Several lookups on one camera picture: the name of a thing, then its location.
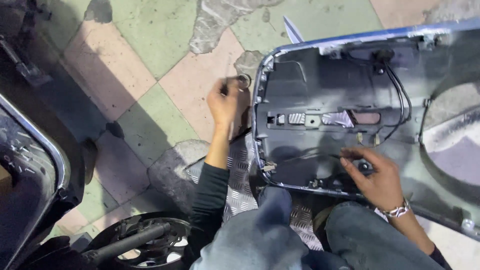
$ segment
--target jeans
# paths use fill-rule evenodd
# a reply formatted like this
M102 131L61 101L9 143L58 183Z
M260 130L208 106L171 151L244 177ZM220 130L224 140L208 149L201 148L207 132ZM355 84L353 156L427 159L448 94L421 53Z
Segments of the jeans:
M266 187L258 198L266 219L289 224L289 192ZM356 202L335 206L326 226L330 252L310 250L304 263L315 269L443 269L374 211Z

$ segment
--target diamond plate floor mat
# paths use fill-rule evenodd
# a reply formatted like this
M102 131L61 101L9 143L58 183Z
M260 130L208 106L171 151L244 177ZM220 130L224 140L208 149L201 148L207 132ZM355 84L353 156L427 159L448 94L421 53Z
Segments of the diamond plate floor mat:
M200 172L205 158L191 164L185 171L191 179L198 183ZM252 133L233 140L230 143L228 154L228 167L230 179L228 180L227 204L224 210L224 222L234 215L257 209L257 203L253 198L248 174L253 163ZM298 233L302 241L313 250L321 250L322 245L313 234L312 214L308 207L302 206L297 200L293 200L293 210L290 216L290 226Z

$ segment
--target right hand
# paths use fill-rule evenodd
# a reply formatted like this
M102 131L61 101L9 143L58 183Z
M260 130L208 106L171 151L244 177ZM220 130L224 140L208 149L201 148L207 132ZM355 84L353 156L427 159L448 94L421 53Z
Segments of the right hand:
M363 195L378 209L391 211L403 204L398 166L390 159L366 147L343 148L340 163ZM365 177L351 160L365 159L375 170Z
M237 80L228 80L228 95L220 93L225 79L218 79L207 96L208 107L212 113L213 120L217 127L230 128L230 124L235 119L237 113L237 99L239 87Z

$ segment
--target silver bracelet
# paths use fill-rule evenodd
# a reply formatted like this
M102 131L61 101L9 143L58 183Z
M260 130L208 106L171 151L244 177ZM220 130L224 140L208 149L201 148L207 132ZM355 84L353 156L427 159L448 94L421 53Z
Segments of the silver bracelet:
M407 199L404 198L402 206L397 207L391 211L381 211L381 212L388 218L398 218L403 214L407 213L408 211L410 211L410 209L411 209L410 204L408 203Z

